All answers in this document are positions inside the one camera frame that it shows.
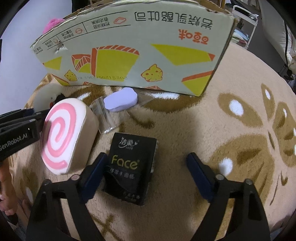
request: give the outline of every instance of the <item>blue gripper pad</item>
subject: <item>blue gripper pad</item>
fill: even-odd
[[[108,156],[100,153],[92,165],[86,166],[81,173],[79,194],[81,201],[87,203],[92,199],[103,178],[104,168],[108,163]]]
[[[200,194],[208,202],[211,202],[215,195],[213,191],[214,172],[209,166],[203,164],[195,153],[188,154],[186,163]]]

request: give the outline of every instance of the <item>cheese cartoon character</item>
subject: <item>cheese cartoon character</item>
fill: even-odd
[[[145,70],[141,76],[147,82],[161,81],[163,79],[163,71],[153,64],[149,69]]]
[[[65,77],[69,81],[77,81],[76,75],[71,70],[68,70],[68,72],[65,74]]]

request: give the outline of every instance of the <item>pink swirl pattern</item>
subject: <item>pink swirl pattern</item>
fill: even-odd
[[[54,139],[55,142],[60,141],[60,139],[62,138],[62,136],[65,132],[65,127],[66,127],[65,119],[62,116],[59,116],[59,117],[55,118],[54,120],[50,119],[52,117],[52,115],[59,110],[68,111],[68,113],[70,114],[70,125],[69,125],[69,130],[67,132],[66,138],[63,141],[62,145],[60,146],[59,149],[54,150],[52,148],[52,141],[53,141],[52,131],[53,131],[54,127],[57,124],[60,125],[59,132]],[[46,147],[47,147],[49,154],[52,157],[54,157],[54,158],[60,157],[64,153],[66,148],[68,147],[68,145],[73,137],[74,130],[75,130],[75,124],[76,124],[76,111],[75,111],[75,108],[73,107],[73,105],[71,105],[69,103],[60,103],[60,104],[55,105],[51,109],[49,114],[47,115],[45,122],[44,122],[43,133],[42,133],[42,135],[43,135],[42,136],[42,159],[52,169],[60,170],[60,169],[66,168],[68,166],[68,164],[65,160],[62,160],[60,162],[52,161],[50,159],[50,157],[47,156],[47,153],[45,152]]]

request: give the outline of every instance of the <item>white plastic object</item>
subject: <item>white plastic object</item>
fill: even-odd
[[[55,83],[49,83],[40,88],[33,100],[34,111],[38,112],[49,109],[51,103],[62,93],[62,89],[63,87],[60,84]]]

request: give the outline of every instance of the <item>black tissue pack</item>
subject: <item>black tissue pack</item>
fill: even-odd
[[[154,171],[155,138],[115,133],[103,191],[121,200],[143,205]]]

